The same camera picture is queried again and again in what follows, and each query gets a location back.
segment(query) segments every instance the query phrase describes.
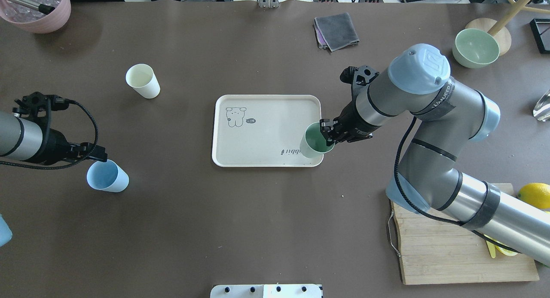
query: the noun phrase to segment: light blue joint cap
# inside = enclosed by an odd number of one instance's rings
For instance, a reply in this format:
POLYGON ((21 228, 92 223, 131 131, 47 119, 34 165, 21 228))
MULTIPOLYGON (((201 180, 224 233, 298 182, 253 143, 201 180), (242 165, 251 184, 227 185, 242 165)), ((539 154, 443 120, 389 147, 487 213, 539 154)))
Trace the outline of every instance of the light blue joint cap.
MULTIPOLYGON (((401 188, 403 188, 403 191, 405 192, 405 195, 409 200, 414 203, 415 206, 418 206, 422 211, 428 212, 430 210, 430 205, 422 196, 420 196, 419 192, 415 190, 415 188, 403 177, 400 173, 397 173, 397 176, 399 177, 399 184, 401 184, 401 188)), ((395 179, 393 176, 391 177, 391 180, 389 181, 388 186, 385 189, 385 195, 388 196, 388 198, 395 202, 396 204, 399 204, 403 208, 406 208, 410 212, 414 212, 418 214, 418 212, 412 208, 412 206, 409 206, 409 204, 403 199, 403 196, 401 195, 401 192, 399 192, 399 188, 397 188, 397 184, 395 183, 395 179)))
POLYGON ((450 77, 450 65, 436 47, 420 43, 391 61, 388 75, 399 89, 411 94, 426 95, 445 85, 450 77))
POLYGON ((0 246, 8 243, 12 239, 12 231, 9 229, 8 224, 2 218, 0 214, 0 246))
POLYGON ((481 94, 481 92, 479 93, 481 95, 481 98, 483 98, 483 104, 485 106, 485 116, 483 117, 483 122, 481 123, 480 129, 472 138, 470 138, 470 141, 474 142, 482 141, 483 139, 487 138, 489 133, 497 128, 498 122, 501 121, 501 110, 498 107, 498 104, 495 104, 493 100, 485 97, 485 95, 481 94))

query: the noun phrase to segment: folded towel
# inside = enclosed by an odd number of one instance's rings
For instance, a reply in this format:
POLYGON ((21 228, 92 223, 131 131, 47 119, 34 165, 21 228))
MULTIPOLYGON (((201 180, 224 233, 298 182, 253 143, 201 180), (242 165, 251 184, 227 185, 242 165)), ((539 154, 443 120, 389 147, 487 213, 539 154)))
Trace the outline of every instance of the folded towel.
POLYGON ((359 43, 359 37, 351 22, 351 16, 345 12, 314 19, 315 32, 320 49, 330 49, 331 52, 348 45, 359 43))

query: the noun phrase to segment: metal tongs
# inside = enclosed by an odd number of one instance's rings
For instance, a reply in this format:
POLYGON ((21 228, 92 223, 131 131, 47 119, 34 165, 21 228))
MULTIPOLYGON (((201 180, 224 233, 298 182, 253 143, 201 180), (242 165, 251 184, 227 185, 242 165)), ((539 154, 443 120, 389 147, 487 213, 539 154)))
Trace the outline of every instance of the metal tongs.
POLYGON ((26 6, 29 9, 41 12, 43 14, 50 14, 53 10, 55 10, 54 6, 47 6, 46 4, 41 4, 38 2, 34 2, 32 0, 9 0, 11 2, 14 2, 16 4, 20 4, 21 6, 26 6))

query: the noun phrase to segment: white tray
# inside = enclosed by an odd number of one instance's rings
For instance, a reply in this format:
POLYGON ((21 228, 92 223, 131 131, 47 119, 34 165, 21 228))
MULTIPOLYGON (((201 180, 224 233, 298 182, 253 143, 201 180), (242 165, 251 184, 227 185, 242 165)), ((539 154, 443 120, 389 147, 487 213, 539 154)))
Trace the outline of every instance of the white tray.
POLYGON ((314 167, 300 153, 305 129, 321 119, 312 95, 224 95, 216 102, 212 160, 221 167, 314 167))

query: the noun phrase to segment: mint green bowl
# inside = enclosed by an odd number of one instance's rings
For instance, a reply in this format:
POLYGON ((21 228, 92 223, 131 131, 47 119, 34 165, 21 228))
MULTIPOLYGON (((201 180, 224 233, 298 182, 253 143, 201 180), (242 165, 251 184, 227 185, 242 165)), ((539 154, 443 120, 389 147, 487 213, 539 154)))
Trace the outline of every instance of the mint green bowl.
POLYGON ((467 68, 481 68, 496 61, 501 53, 497 40, 481 29, 468 28, 454 39, 452 55, 467 68))

